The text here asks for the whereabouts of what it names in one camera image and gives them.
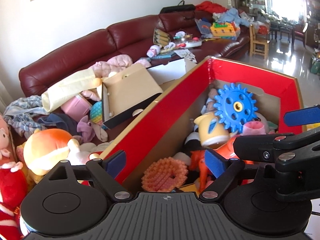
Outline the orange spiky rubber mat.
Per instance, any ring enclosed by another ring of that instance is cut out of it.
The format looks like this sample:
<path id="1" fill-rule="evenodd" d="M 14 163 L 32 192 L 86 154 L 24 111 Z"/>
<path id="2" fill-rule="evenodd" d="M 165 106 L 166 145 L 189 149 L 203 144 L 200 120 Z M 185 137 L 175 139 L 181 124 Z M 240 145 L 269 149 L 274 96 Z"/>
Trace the orange spiky rubber mat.
<path id="1" fill-rule="evenodd" d="M 148 192 L 171 192 L 185 183 L 187 175 L 188 168 L 183 161 L 163 158 L 144 171 L 142 188 Z"/>

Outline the Mickey Mouse plush toy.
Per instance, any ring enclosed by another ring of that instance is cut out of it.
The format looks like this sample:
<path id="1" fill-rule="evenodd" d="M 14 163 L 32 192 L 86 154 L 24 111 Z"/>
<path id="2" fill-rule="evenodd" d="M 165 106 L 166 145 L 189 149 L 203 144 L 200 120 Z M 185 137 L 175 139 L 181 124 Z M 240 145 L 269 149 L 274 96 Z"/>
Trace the Mickey Mouse plush toy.
<path id="1" fill-rule="evenodd" d="M 199 127 L 196 126 L 194 131 L 185 138 L 181 147 L 181 152 L 191 157 L 192 152 L 204 149 L 205 147 L 203 147 L 200 142 Z"/>

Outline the orange plastic horse toy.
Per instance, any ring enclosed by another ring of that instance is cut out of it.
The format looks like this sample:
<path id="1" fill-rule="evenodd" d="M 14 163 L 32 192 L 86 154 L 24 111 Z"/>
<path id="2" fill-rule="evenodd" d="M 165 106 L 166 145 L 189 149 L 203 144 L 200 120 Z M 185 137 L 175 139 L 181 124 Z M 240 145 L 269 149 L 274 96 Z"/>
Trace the orange plastic horse toy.
<path id="1" fill-rule="evenodd" d="M 188 165 L 190 171 L 199 171 L 199 185 L 197 190 L 202 192 L 209 181 L 219 178 L 231 164 L 230 160 L 238 160 L 239 157 L 234 152 L 233 144 L 239 135 L 235 135 L 222 146 L 212 149 L 201 145 L 199 134 L 193 133 L 185 141 L 186 150 L 184 153 L 191 158 Z"/>

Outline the blue plastic gear toy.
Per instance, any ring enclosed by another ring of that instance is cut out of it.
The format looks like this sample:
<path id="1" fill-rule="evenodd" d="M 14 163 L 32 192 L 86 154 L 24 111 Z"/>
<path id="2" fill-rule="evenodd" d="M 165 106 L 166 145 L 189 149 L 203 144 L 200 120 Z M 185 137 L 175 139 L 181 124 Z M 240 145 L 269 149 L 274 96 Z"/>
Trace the blue plastic gear toy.
<path id="1" fill-rule="evenodd" d="M 232 133 L 242 133 L 245 123 L 257 117 L 257 101 L 253 99 L 253 93 L 241 84 L 224 85 L 217 90 L 215 101 L 215 115 L 219 118 L 219 123 Z"/>

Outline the red cardboard food box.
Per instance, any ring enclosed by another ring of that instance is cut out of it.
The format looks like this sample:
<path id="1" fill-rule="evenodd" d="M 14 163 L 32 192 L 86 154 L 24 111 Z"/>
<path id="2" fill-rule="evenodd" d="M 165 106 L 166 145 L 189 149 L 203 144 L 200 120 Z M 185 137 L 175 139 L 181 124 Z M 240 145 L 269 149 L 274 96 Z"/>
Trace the red cardboard food box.
<path id="1" fill-rule="evenodd" d="M 153 162 L 179 152 L 194 129 L 194 120 L 201 114 L 209 88 L 229 83 L 248 88 L 259 113 L 277 124 L 279 133 L 306 131 L 305 126 L 286 126 L 283 120 L 286 112 L 303 108 L 296 78 L 238 61 L 207 57 L 172 81 L 101 154 L 108 158 L 119 150 L 126 152 L 126 166 L 117 181 L 131 192 L 140 191 L 144 171 Z"/>

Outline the orange round plush toy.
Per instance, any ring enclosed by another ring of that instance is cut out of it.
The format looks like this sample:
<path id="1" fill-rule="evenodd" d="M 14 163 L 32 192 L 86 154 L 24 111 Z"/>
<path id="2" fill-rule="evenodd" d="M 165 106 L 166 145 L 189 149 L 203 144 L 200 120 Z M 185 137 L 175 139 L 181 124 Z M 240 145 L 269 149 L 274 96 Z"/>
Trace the orange round plush toy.
<path id="1" fill-rule="evenodd" d="M 63 129 L 36 130 L 26 141 L 23 157 L 26 166 L 37 176 L 44 176 L 69 155 L 68 142 L 73 136 Z"/>

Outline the wooden chair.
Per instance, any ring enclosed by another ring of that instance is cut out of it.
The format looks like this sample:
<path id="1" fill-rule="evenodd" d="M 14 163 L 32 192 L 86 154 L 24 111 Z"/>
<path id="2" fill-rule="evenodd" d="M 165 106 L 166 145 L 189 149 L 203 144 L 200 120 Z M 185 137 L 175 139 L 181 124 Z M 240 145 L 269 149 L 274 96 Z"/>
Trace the wooden chair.
<path id="1" fill-rule="evenodd" d="M 250 49 L 249 56 L 253 55 L 261 55 L 266 60 L 268 58 L 269 53 L 269 40 L 257 38 L 255 33 L 254 25 L 249 26 L 249 34 L 250 34 Z"/>

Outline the open beige cardboard box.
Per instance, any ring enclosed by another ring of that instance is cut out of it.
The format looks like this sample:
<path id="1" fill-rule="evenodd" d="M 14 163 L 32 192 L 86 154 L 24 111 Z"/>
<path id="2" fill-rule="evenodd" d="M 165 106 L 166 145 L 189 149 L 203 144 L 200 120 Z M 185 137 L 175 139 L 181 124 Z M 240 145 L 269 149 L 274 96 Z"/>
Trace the open beige cardboard box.
<path id="1" fill-rule="evenodd" d="M 163 93 L 147 69 L 133 64 L 116 75 L 102 79 L 103 124 L 113 129 L 131 118 L 134 111 L 144 110 Z"/>

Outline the colourful building block toy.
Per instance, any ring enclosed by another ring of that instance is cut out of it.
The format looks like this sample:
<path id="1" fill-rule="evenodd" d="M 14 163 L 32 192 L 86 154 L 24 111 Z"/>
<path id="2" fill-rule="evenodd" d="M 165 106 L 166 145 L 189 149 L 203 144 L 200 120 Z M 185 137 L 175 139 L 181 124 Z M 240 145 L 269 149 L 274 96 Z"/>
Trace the colourful building block toy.
<path id="1" fill-rule="evenodd" d="M 213 23 L 211 32 L 214 38 L 236 40 L 241 33 L 241 29 L 234 22 Z"/>

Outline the dark red leather sofa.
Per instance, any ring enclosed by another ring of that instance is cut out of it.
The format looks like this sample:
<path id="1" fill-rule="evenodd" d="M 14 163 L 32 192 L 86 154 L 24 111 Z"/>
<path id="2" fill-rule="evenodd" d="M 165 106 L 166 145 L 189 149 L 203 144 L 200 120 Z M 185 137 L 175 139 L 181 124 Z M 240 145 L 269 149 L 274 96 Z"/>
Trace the dark red leather sofa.
<path id="1" fill-rule="evenodd" d="M 198 19 L 213 22 L 213 16 L 208 12 L 184 11 L 134 18 L 96 30 L 22 68 L 19 80 L 23 94 L 41 95 L 50 86 L 74 72 L 117 55 L 129 55 L 133 61 L 146 57 L 153 44 L 153 32 L 156 28 L 171 36 L 184 31 L 200 37 L 195 22 Z"/>

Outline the black bag on sofa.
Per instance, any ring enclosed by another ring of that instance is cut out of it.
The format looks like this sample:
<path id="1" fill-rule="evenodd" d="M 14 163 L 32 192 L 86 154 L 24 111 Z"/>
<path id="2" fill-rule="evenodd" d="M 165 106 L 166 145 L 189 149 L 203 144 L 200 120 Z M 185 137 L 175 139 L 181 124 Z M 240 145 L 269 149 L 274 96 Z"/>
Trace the black bag on sofa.
<path id="1" fill-rule="evenodd" d="M 186 4 L 185 0 L 181 0 L 178 5 L 173 5 L 169 7 L 163 7 L 160 11 L 160 14 L 167 14 L 172 12 L 181 12 L 181 11 L 194 11 L 196 9 L 193 4 Z"/>

